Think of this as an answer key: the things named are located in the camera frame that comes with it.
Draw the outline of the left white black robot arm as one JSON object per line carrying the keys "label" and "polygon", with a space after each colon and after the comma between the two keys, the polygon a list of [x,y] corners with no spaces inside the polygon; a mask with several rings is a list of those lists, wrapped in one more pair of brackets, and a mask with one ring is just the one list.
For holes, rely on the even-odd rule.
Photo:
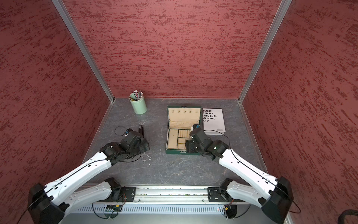
{"label": "left white black robot arm", "polygon": [[90,203],[126,200],[122,186],[108,178],[100,184],[80,190],[97,174],[117,163],[134,162],[134,157],[150,149],[141,133],[128,129],[120,143],[110,142],[93,157],[64,176],[46,185],[34,185],[29,191],[28,211],[35,224],[58,224],[71,212]]}

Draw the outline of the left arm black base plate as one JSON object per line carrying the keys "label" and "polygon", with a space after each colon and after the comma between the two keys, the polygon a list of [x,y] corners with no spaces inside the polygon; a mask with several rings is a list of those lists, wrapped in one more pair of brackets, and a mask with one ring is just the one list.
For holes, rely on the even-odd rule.
{"label": "left arm black base plate", "polygon": [[108,201],[133,202],[136,195],[135,187],[117,187],[110,194]]}

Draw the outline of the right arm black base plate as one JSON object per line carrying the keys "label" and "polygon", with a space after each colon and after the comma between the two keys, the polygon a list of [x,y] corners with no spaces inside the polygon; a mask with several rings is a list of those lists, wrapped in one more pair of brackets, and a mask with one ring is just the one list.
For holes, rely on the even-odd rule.
{"label": "right arm black base plate", "polygon": [[213,203],[230,203],[233,199],[226,190],[220,187],[208,187],[208,201]]}

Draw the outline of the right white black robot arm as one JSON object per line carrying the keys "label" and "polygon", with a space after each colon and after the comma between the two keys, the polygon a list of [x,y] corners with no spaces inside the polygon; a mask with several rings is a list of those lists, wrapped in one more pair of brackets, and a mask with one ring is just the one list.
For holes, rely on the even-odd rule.
{"label": "right white black robot arm", "polygon": [[292,186],[285,177],[276,178],[240,157],[228,144],[213,141],[199,126],[192,127],[189,149],[231,170],[247,184],[227,179],[221,186],[232,200],[242,200],[261,208],[277,224],[284,223],[294,202]]}

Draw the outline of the green jewelry box beige lining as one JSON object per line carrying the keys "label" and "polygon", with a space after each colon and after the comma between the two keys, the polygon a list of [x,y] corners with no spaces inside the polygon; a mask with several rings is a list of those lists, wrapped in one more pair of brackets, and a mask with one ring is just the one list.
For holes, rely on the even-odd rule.
{"label": "green jewelry box beige lining", "polygon": [[168,155],[199,155],[194,149],[187,149],[187,141],[191,140],[193,126],[203,127],[202,107],[174,106],[167,107],[167,143]]}

